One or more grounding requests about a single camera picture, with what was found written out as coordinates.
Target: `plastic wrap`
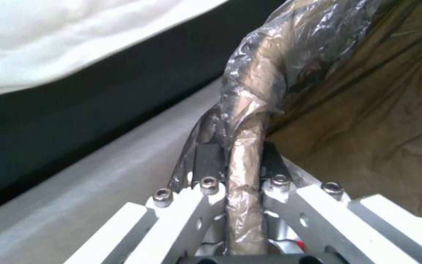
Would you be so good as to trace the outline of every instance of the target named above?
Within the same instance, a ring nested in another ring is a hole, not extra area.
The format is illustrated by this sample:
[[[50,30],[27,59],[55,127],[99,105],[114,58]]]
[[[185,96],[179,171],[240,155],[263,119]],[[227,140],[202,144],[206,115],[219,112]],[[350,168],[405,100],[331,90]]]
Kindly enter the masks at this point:
[[[196,144],[225,148],[229,254],[266,253],[258,175],[269,114],[345,62],[391,2],[289,0],[232,54],[221,99],[194,127],[169,182],[174,191],[188,186]]]

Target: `plastic bag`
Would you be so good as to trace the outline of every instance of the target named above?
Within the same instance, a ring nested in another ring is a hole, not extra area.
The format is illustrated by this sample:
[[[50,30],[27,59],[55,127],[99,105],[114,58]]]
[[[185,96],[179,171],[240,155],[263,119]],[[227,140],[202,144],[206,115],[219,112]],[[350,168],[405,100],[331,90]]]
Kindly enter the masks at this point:
[[[228,162],[229,254],[265,254],[258,175],[270,113],[350,57],[390,0],[289,0],[241,42],[228,61],[221,100],[194,127],[169,187],[188,186],[197,144],[217,140]]]

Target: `metal frame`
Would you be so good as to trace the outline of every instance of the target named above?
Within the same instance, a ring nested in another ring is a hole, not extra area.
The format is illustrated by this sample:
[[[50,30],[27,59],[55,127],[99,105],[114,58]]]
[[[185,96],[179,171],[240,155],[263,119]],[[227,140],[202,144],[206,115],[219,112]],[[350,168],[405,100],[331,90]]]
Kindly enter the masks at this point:
[[[154,210],[126,203],[65,264],[120,263],[156,222]]]
[[[177,263],[194,256],[214,217],[224,213],[226,188],[213,195],[200,188],[184,189],[131,253],[125,264]]]
[[[277,194],[265,191],[265,209],[288,223],[313,252],[332,247],[351,263],[416,262],[317,185]]]

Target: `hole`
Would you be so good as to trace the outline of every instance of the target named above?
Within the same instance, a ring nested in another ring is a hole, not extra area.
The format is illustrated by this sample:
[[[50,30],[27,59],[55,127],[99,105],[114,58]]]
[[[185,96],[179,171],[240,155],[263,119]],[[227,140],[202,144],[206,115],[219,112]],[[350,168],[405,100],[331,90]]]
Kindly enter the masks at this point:
[[[156,194],[158,197],[166,197],[167,196],[168,191],[165,189],[159,189],[157,190]]]
[[[214,179],[213,179],[213,178],[206,178],[206,179],[204,179],[204,180],[203,180],[203,182],[204,182],[205,184],[211,184],[211,183],[213,183],[213,182],[214,182]]]
[[[336,255],[342,263],[348,264],[349,262],[332,246],[326,246],[325,247],[325,253],[330,253]]]
[[[299,220],[303,227],[308,227],[308,217],[304,213],[300,214]]]
[[[342,189],[341,186],[338,183],[335,183],[335,182],[327,182],[327,183],[325,183],[325,186],[328,189],[333,190],[335,192],[339,192]]]
[[[196,221],[196,229],[200,230],[201,226],[203,225],[203,221],[201,220],[201,217]]]
[[[274,176],[274,179],[277,182],[284,182],[286,180],[286,176],[284,176],[283,174],[277,174]]]
[[[204,258],[201,259],[198,264],[217,264],[216,261],[209,259],[209,258]]]
[[[316,257],[312,256],[305,256],[299,260],[299,264],[323,264],[320,260]]]
[[[338,251],[332,246],[326,246],[325,253],[338,253]]]

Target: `hex socket screw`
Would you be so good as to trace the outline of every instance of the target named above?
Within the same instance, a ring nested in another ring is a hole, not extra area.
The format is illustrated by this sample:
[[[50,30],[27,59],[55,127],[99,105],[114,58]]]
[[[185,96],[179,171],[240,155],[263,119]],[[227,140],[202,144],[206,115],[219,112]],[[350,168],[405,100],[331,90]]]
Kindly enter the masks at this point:
[[[279,188],[281,190],[289,190],[289,184],[291,181],[286,175],[276,174],[271,177],[271,187]]]
[[[324,192],[335,198],[337,201],[341,200],[341,197],[345,192],[340,184],[331,181],[322,183],[321,188]]]
[[[213,195],[219,192],[219,181],[216,177],[206,176],[200,181],[201,192],[206,195]]]
[[[152,199],[157,207],[165,208],[168,207],[174,200],[174,194],[169,188],[161,188],[154,192]]]

